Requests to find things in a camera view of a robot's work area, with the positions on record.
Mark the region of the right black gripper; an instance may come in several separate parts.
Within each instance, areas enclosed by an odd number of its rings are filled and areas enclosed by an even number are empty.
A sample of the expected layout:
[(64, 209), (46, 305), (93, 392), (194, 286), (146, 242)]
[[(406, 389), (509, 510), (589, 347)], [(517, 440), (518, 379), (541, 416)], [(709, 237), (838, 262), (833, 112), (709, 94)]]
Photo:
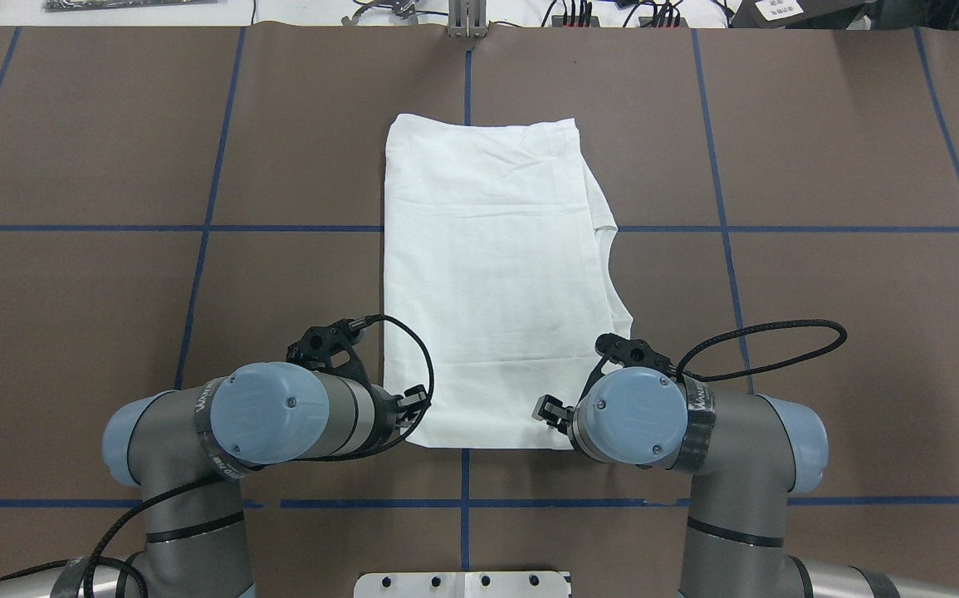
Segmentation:
[(554, 396), (540, 397), (532, 411), (533, 419), (565, 435), (570, 445), (579, 445), (579, 436), (575, 432), (575, 416), (577, 409), (573, 405), (565, 405)]

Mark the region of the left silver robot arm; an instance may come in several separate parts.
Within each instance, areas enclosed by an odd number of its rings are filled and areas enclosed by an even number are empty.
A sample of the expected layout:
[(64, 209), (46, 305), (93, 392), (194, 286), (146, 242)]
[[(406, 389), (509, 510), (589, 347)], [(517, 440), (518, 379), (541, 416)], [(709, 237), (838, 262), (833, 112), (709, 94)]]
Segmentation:
[(242, 480), (380, 454), (432, 397), (429, 383), (392, 395), (362, 374), (262, 362), (131, 402), (108, 421), (102, 455), (141, 503), (83, 556), (0, 576), (0, 597), (252, 597)]

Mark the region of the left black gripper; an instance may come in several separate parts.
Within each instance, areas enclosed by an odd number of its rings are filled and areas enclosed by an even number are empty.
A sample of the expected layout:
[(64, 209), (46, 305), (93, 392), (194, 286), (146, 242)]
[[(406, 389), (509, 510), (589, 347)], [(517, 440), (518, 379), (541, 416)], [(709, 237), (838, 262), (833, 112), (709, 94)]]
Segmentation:
[(402, 394), (389, 393), (380, 386), (373, 386), (372, 391), (375, 408), (370, 433), (372, 449), (384, 449), (396, 442), (400, 430), (413, 427), (431, 404), (429, 391), (423, 384), (412, 386)]

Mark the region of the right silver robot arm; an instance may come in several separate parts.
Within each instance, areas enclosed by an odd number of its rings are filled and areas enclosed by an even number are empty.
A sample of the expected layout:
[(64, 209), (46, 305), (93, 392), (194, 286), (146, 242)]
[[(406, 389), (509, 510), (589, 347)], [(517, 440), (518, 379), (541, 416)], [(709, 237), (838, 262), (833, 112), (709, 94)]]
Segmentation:
[(817, 488), (829, 461), (808, 406), (626, 367), (598, 372), (573, 406), (540, 397), (533, 416), (595, 461), (691, 477), (681, 597), (907, 594), (881, 572), (786, 552), (788, 498)]

